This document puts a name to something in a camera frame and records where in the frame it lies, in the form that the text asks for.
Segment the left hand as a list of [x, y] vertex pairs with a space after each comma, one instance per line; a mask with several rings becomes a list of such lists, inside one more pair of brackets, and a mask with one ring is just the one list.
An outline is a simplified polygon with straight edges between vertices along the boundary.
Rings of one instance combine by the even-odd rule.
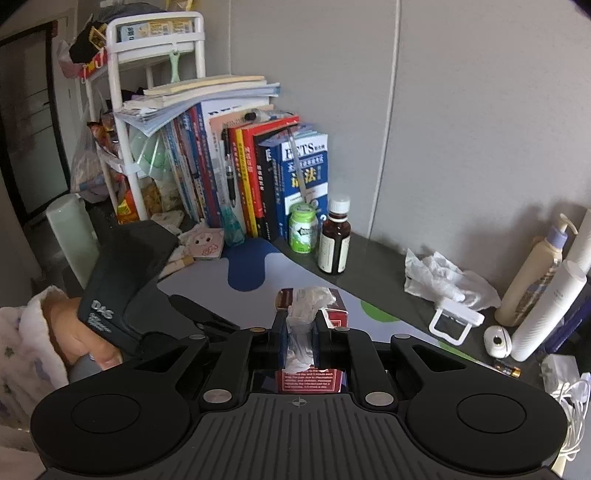
[[52, 294], [42, 302], [51, 342], [65, 364], [73, 366], [90, 355], [101, 370], [123, 362], [120, 351], [82, 323], [77, 316], [80, 298]]

